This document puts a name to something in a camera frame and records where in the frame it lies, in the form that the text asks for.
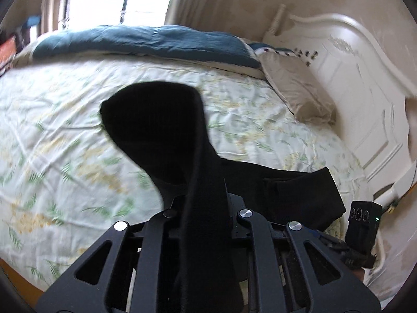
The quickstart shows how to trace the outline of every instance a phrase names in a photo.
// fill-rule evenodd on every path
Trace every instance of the beige pillowcase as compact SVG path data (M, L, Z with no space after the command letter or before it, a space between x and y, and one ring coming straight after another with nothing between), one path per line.
M257 52L266 79L300 122L336 121L335 104L303 61L274 50Z

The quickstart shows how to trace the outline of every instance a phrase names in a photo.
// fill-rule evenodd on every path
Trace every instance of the black cloth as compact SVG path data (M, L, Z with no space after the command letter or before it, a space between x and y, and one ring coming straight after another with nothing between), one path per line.
M327 168L279 171L219 158L209 142L203 102L192 87L131 85L103 102L100 112L110 137L149 174L166 207L186 194L180 227L182 312L242 308L228 247L227 191L276 223L297 220L323 230L345 212Z
M346 211L327 167L305 173L222 159L222 174L228 192L271 222L324 231Z
M161 193L187 184L180 225L181 312L241 312L226 186L198 92L167 82L132 85L103 102L101 117L110 137L159 182Z

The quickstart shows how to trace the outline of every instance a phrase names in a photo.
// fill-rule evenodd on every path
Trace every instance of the teal blanket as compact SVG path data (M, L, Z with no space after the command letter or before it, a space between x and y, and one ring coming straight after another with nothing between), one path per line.
M260 67L259 61L251 55L251 49L232 34L200 32L171 25L99 26L82 31L62 31L41 41L35 48L33 58L89 50Z

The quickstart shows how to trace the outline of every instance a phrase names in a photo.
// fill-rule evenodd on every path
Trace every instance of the bed post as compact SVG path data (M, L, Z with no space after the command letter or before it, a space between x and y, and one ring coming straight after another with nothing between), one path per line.
M281 32L281 29L285 20L285 14L286 14L286 5L281 4L268 30L268 33L270 33L272 36L276 36L278 32L279 33Z
M413 162L408 171L397 180L391 188L382 193L374 200L380 204L382 208L386 209L391 206L395 208L398 202L406 196L414 186L417 184L417 160Z

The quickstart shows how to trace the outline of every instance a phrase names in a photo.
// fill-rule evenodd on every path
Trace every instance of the wooden floor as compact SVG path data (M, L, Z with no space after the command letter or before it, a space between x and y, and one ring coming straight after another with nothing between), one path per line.
M28 283L28 281L21 277L19 273L12 269L12 267L10 267L3 259L0 259L0 267L3 268L4 273L6 273L9 280L16 287L23 300L26 301L32 308L35 308L35 305L43 292Z

